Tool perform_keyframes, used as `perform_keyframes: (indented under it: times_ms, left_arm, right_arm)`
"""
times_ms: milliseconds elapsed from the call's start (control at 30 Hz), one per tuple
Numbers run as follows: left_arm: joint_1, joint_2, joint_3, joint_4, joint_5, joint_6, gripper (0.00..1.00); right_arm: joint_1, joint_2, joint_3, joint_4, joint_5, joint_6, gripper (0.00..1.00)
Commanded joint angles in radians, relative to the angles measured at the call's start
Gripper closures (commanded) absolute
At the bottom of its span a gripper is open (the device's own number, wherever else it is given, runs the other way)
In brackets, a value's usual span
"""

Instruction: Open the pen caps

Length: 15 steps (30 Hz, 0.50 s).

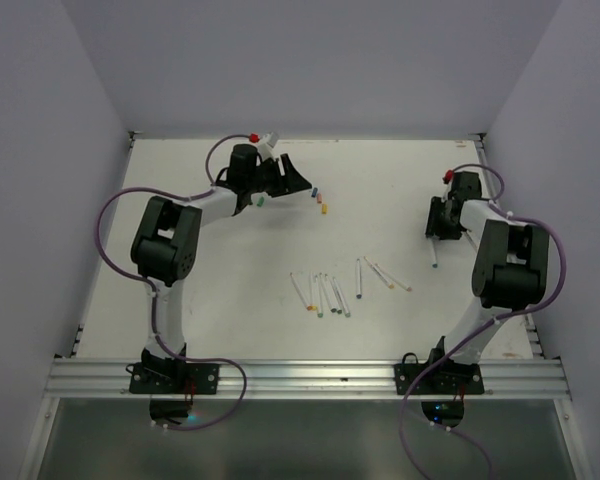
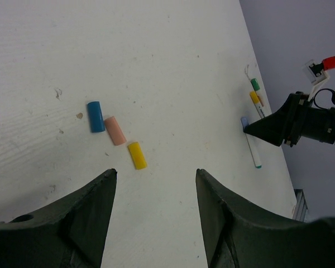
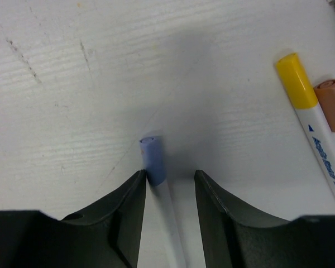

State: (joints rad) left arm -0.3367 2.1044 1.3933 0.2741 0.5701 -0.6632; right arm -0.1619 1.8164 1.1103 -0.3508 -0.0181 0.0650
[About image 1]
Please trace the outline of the light orange capped marker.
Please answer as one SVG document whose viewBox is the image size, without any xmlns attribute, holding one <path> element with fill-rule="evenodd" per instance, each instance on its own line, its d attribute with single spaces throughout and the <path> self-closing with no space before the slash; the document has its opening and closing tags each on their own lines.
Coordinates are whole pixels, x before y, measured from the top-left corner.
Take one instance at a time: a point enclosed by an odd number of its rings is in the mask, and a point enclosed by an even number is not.
<svg viewBox="0 0 600 480">
<path fill-rule="evenodd" d="M 412 291 L 412 287 L 398 279 L 395 275 L 393 275 L 392 273 L 390 273 L 386 268 L 382 267 L 381 265 L 379 265 L 378 263 L 375 264 L 375 266 L 380 270 L 380 272 L 382 274 L 384 274 L 393 284 L 395 284 L 396 286 L 400 287 L 401 289 L 403 289 L 406 292 L 411 292 Z"/>
</svg>

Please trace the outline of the yellow marker pen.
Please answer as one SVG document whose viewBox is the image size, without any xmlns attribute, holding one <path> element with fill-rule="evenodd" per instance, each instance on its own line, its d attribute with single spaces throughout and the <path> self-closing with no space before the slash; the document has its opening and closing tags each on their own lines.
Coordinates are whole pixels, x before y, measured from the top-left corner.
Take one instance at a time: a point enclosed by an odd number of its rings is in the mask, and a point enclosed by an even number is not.
<svg viewBox="0 0 600 480">
<path fill-rule="evenodd" d="M 312 271 L 309 272 L 308 274 L 308 283 L 309 283 L 309 301 L 310 301 L 310 307 L 313 311 L 317 311 L 318 307 L 317 307 L 317 293 L 316 293 L 316 281 L 315 281 L 315 275 Z"/>
</svg>

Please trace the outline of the teal marker pen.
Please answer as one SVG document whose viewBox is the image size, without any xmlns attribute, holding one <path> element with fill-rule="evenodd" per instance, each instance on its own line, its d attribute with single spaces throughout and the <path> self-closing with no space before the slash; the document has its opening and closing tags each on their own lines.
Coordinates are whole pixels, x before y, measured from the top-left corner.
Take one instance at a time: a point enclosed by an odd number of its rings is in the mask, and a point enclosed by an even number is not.
<svg viewBox="0 0 600 480">
<path fill-rule="evenodd" d="M 328 309 L 331 313 L 337 313 L 337 303 L 333 299 L 333 295 L 329 287 L 327 286 L 327 281 L 323 273 L 319 274 L 320 287 L 322 289 L 322 293 L 324 294 L 327 302 Z"/>
</svg>

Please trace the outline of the green marker pen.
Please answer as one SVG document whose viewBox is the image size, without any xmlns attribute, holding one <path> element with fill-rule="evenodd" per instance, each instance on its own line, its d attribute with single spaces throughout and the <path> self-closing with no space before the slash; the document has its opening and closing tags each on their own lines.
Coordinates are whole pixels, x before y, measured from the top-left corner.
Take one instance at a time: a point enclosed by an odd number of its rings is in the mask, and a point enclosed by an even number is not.
<svg viewBox="0 0 600 480">
<path fill-rule="evenodd" d="M 322 291 L 319 284 L 318 276 L 314 274 L 313 276 L 313 287 L 315 290 L 315 309 L 318 318 L 323 318 L 324 310 L 323 310 L 323 299 L 322 299 Z"/>
</svg>

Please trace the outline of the blue capped marker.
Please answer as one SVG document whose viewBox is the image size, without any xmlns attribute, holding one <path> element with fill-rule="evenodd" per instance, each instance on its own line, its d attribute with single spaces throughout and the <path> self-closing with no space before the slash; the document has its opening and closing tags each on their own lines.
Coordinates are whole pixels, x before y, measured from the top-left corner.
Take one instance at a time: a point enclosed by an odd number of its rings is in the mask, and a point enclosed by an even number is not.
<svg viewBox="0 0 600 480">
<path fill-rule="evenodd" d="M 361 259 L 356 259 L 355 264 L 355 279 L 356 279 L 356 299 L 362 299 L 363 297 L 363 280 L 362 280 L 362 263 Z"/>
</svg>

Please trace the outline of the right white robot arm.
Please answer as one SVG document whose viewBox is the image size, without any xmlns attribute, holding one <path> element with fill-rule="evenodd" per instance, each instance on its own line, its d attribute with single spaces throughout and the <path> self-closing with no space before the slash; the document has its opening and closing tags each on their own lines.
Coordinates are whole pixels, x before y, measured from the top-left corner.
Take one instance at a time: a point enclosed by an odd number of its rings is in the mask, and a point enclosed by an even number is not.
<svg viewBox="0 0 600 480">
<path fill-rule="evenodd" d="M 445 193 L 430 201 L 425 237 L 469 238 L 477 247 L 471 273 L 473 299 L 455 328 L 431 350 L 425 379 L 448 392 L 473 367 L 502 324 L 541 304 L 547 287 L 550 235 L 531 220 L 496 211 L 475 172 L 449 170 Z"/>
</svg>

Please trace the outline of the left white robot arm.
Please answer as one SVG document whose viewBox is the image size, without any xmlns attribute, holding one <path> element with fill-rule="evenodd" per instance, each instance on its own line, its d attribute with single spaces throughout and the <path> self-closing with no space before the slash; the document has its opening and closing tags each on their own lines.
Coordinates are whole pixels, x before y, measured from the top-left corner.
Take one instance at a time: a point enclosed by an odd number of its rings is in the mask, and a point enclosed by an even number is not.
<svg viewBox="0 0 600 480">
<path fill-rule="evenodd" d="M 186 355 L 182 297 L 201 229 L 240 214 L 255 194 L 276 198 L 311 188 L 287 154 L 274 157 L 270 147 L 242 143 L 232 148 L 228 165 L 209 191 L 191 197 L 150 191 L 130 256 L 151 301 L 149 336 L 141 362 L 156 363 L 152 379 L 162 390 L 177 392 L 188 379 L 188 369 L 181 363 Z"/>
</svg>

